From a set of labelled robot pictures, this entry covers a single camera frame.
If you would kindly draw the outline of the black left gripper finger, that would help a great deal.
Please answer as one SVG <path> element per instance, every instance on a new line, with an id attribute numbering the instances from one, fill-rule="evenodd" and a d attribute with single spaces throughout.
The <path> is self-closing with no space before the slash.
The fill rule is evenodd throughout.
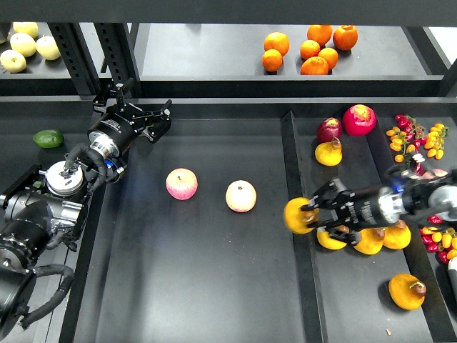
<path id="1" fill-rule="evenodd" d="M 134 85 L 134 79 L 129 78 L 124 83 L 107 84 L 101 88 L 101 91 L 94 97 L 92 101 L 93 110 L 104 114 L 108 108 L 108 100 L 115 99 L 114 106 L 120 114 L 125 113 L 126 104 L 124 96 L 131 91 Z"/>
<path id="2" fill-rule="evenodd" d="M 146 126 L 155 124 L 155 137 L 152 140 L 148 140 L 151 143 L 156 143 L 171 128 L 171 105 L 172 100 L 168 99 L 160 109 L 155 111 L 144 111 L 135 107 L 136 113 L 131 115 L 134 131 L 140 136 L 141 131 Z"/>

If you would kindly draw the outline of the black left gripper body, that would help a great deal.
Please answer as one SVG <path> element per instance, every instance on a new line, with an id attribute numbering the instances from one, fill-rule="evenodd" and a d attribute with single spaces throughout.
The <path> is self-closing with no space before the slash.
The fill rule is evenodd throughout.
<path id="1" fill-rule="evenodd" d="M 124 111 L 107 111 L 88 131 L 91 148 L 103 157 L 122 157 L 146 127 L 143 115 L 135 105 L 126 105 Z"/>

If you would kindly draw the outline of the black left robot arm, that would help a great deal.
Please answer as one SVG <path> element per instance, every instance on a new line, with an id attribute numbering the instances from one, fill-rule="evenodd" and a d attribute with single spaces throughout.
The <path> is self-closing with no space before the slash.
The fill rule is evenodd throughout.
<path id="1" fill-rule="evenodd" d="M 93 100 L 99 119 L 88 140 L 62 161 L 42 169 L 33 165 L 1 194 L 1 335 L 29 327 L 62 303 L 74 282 L 64 264 L 38 265 L 41 254 L 60 244 L 75 250 L 86 225 L 89 203 L 103 185 L 126 171 L 123 156 L 137 138 L 157 142 L 171 127 L 166 102 L 144 110 L 125 101 L 132 81 L 110 84 Z"/>

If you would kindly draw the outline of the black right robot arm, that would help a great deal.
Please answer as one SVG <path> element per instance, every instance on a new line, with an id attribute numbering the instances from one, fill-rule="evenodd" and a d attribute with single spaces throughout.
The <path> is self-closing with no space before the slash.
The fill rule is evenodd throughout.
<path id="1" fill-rule="evenodd" d="M 401 218 L 419 222 L 437 214 L 445 222 L 456 221 L 456 170 L 431 175 L 424 179 L 402 164 L 388 170 L 386 184 L 358 189 L 334 177 L 296 209 L 306 226 L 353 246 L 361 241 L 362 230 L 392 227 Z"/>

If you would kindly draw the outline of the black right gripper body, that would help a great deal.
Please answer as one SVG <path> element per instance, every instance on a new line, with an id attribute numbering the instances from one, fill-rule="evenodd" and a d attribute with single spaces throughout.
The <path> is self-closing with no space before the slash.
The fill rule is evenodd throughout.
<path id="1" fill-rule="evenodd" d="M 389 227 L 400 219 L 400 196 L 390 187 L 346 189 L 331 201 L 330 227 L 344 225 L 350 230 Z"/>

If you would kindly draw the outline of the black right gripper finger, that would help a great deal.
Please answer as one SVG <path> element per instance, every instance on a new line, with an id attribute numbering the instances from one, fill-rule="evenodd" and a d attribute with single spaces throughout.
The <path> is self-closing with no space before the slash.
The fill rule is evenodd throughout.
<path id="1" fill-rule="evenodd" d="M 300 207 L 301 211 L 311 211 L 315 209 L 332 209 L 337 204 L 336 198 L 348 188 L 338 178 L 333 178 L 317 189 L 308 204 Z"/>
<path id="2" fill-rule="evenodd" d="M 331 239 L 350 245 L 357 245 L 361 241 L 361 234 L 354 229 L 343 225 L 342 222 L 328 219 L 313 224 L 315 229 L 327 232 Z"/>

